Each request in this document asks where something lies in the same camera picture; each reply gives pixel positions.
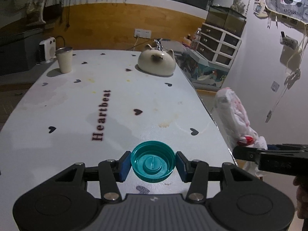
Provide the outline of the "teal plastic bottle cap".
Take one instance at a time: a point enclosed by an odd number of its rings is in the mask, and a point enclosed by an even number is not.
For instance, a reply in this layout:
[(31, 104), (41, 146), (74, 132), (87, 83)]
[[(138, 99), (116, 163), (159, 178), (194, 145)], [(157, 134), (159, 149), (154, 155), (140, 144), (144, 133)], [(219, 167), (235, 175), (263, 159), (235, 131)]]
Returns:
[(136, 176), (144, 182), (162, 182), (173, 172), (175, 153), (160, 141), (142, 142), (131, 152), (131, 166)]

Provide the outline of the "white plastic trash bag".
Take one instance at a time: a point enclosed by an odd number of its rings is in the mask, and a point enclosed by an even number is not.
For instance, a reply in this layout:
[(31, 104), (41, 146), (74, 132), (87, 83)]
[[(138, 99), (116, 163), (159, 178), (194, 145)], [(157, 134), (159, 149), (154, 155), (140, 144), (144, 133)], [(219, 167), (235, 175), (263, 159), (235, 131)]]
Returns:
[(267, 150), (263, 136), (251, 128), (247, 112), (235, 92), (230, 88), (220, 89), (214, 100), (214, 108), (227, 134), (231, 150), (237, 146)]

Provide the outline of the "colourful storage box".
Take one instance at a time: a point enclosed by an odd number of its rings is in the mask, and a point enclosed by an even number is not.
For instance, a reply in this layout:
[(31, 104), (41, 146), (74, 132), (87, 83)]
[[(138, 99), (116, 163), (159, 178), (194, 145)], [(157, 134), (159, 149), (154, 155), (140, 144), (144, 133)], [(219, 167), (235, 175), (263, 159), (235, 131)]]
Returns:
[(209, 67), (196, 61), (188, 53), (177, 56), (176, 60), (180, 69), (182, 69), (195, 89), (218, 91), (228, 75), (227, 71)]

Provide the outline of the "white drawer organizer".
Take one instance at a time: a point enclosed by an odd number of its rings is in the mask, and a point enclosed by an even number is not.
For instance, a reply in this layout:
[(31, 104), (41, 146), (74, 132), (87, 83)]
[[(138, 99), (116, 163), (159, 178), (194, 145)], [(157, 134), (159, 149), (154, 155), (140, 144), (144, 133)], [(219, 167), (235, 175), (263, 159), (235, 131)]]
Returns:
[(213, 65), (230, 69), (242, 40), (226, 30), (203, 23), (196, 49), (202, 57)]

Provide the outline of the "white ceramic cat figurine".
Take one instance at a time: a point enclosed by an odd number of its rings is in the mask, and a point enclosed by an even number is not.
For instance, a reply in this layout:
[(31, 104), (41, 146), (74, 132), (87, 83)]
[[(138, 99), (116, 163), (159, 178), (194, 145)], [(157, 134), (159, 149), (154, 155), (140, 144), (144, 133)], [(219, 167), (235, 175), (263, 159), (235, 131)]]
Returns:
[(137, 65), (148, 74), (169, 77), (173, 75), (177, 63), (172, 49), (161, 51), (147, 44), (138, 58)]

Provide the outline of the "clear plastic water bottle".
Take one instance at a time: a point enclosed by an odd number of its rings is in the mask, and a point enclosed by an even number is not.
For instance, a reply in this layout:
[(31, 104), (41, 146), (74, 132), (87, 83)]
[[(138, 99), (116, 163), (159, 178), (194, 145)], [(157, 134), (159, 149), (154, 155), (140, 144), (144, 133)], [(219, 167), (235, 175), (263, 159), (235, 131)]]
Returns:
[(191, 47), (193, 48), (193, 49), (197, 49), (197, 47), (198, 47), (198, 44), (199, 44), (199, 41), (200, 41), (200, 38), (201, 38), (201, 28), (197, 28), (197, 30), (196, 30), (196, 32), (195, 32), (195, 34), (194, 34), (194, 37), (193, 37), (193, 40), (192, 40), (192, 45), (191, 45)]

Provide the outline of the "cream metal cup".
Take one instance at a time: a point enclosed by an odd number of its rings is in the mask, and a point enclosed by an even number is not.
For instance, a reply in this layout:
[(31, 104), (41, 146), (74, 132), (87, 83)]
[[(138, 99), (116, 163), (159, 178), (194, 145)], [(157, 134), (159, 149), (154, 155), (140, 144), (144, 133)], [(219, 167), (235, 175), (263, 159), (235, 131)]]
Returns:
[(66, 74), (72, 71), (73, 48), (58, 48), (55, 52), (61, 73)]

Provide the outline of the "silver rabbit figurine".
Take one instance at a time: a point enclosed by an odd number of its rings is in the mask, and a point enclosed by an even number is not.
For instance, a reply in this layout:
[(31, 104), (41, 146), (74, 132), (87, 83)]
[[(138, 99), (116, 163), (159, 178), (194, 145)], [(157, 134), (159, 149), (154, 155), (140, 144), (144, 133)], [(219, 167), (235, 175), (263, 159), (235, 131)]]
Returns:
[(154, 39), (154, 43), (156, 44), (156, 50), (163, 51), (163, 46), (162, 46), (162, 38)]

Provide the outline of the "white small space heater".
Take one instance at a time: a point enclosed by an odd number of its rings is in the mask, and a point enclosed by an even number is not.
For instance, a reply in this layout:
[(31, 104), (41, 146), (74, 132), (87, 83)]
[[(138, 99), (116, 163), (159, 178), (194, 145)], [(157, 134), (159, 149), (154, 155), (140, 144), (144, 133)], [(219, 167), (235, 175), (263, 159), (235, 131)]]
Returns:
[(50, 62), (55, 57), (56, 40), (49, 37), (39, 43), (39, 59), (40, 62)]

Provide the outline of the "glass fish tank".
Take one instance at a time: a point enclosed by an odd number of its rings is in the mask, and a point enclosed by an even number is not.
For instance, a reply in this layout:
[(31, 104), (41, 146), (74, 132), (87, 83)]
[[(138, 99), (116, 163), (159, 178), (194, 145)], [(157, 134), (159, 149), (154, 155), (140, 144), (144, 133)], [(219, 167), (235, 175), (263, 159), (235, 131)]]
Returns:
[(241, 37), (246, 24), (246, 17), (228, 7), (211, 6), (205, 22)]

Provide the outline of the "white wall power socket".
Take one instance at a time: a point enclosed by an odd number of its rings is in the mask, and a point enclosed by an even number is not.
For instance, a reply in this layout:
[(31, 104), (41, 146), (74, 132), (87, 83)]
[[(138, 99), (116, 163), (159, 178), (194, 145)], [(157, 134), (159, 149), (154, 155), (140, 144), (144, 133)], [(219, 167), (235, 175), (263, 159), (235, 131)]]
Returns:
[(151, 38), (151, 31), (150, 30), (144, 30), (144, 29), (135, 29), (134, 30), (134, 37), (135, 38), (150, 39)]

